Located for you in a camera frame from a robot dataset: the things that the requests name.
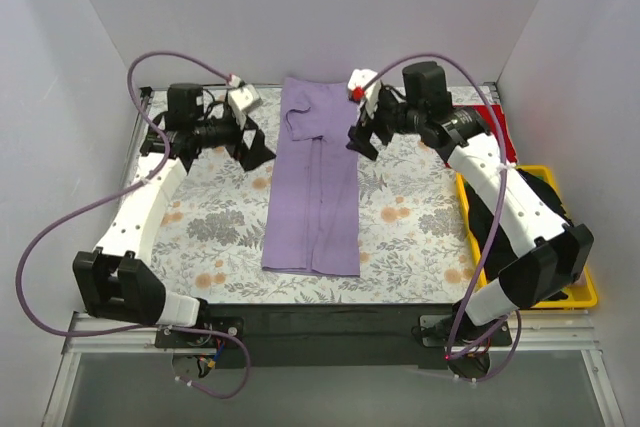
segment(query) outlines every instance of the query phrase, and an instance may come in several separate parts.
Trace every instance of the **yellow bin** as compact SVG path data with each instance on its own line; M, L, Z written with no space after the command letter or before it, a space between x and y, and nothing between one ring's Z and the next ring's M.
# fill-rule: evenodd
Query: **yellow bin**
M553 189L560 195L558 191L558 186L556 185L555 179L551 174L551 171L545 167L544 165L519 165L519 168L522 170L526 170L527 172L544 179ZM467 194L464 190L464 177L462 175L457 174L456 177L456 187L458 189L458 197L460 197L460 209L462 211L462 217L464 219L464 225L467 229L467 234L469 237L469 242L471 243L471 253L473 255L473 260L478 264L480 261L480 246L476 241L476 238L471 233L469 229L469 201L467 199ZM596 289L593 285L593 281L591 280L591 275L589 275L589 269L585 265L584 267L585 277L587 282L585 285L572 285L563 290L565 294L569 296L568 299L565 300L557 300L557 301L544 301L536 304L534 309L586 309L595 306L598 303L598 296L596 295ZM487 277L485 276L484 270L480 273L480 279L478 280L478 286L480 288L487 285Z

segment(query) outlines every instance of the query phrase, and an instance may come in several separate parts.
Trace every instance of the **robotic arm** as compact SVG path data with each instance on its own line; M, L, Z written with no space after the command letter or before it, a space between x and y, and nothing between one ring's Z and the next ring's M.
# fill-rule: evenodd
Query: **robotic arm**
M422 142L460 172L485 205L495 214L500 187L498 143L489 126L472 107L454 108L445 73L435 62L421 62L403 69L406 97L392 87L375 82L370 70L354 71L348 90L360 102L360 117L349 130L347 147L376 160L371 144L375 134L387 145L394 134L418 134ZM522 176L507 168L507 190L500 218L516 261L498 278L475 292L465 307L455 340L471 340L503 315L527 309L575 282L593 244L584 225L569 226L531 190ZM454 315L460 303L454 305ZM446 338L451 318L427 335Z
M149 269L156 233L167 206L193 161L203 149L224 146L245 171L275 158L264 143L264 133L248 117L261 103L252 85L232 77L220 118L205 112L203 88L196 84L173 84L167 92L164 130L170 140L169 160L147 185L126 197L109 230L92 252L78 252L73 262L83 302L94 317L144 325L198 324L206 301L167 291ZM243 135L254 131L251 146ZM164 146L149 130L140 149L133 182L145 178L160 162Z

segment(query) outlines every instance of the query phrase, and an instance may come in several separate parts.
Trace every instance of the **wall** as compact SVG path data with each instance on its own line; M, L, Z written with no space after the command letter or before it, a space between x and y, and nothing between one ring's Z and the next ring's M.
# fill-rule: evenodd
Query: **wall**
M495 81L537 1L91 0L126 63L171 48L264 83L291 74L345 80L356 67L380 69L427 49ZM212 81L176 60L143 66L139 78L161 87Z
M134 109L124 64L89 0L0 0L0 11L0 425L36 426L63 342L20 311L18 258L45 224L118 187ZM75 252L93 246L112 213L52 233L29 262L28 298L58 328L81 306Z
M594 320L627 425L640 425L640 0L540 0L499 81L521 160L549 164L595 235Z

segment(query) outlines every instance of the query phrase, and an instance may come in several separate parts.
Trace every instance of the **floral tablecloth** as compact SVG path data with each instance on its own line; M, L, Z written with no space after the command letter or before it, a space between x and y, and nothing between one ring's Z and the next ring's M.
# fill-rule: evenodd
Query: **floral tablecloth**
M478 104L451 88L456 104ZM252 117L275 151L280 89L260 89ZM166 109L156 92L151 114ZM359 278L264 272L260 267L273 163L244 173L224 149L203 152L176 192L151 268L176 292L215 303L452 302L473 264L454 173L415 136L396 136L377 162L359 161Z

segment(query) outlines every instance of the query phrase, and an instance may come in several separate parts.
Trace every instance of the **purple garment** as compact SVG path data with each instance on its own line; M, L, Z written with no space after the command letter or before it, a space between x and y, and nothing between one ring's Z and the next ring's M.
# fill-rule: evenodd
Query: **purple garment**
M356 118L346 84L285 80L264 269L360 275L358 155L346 148Z

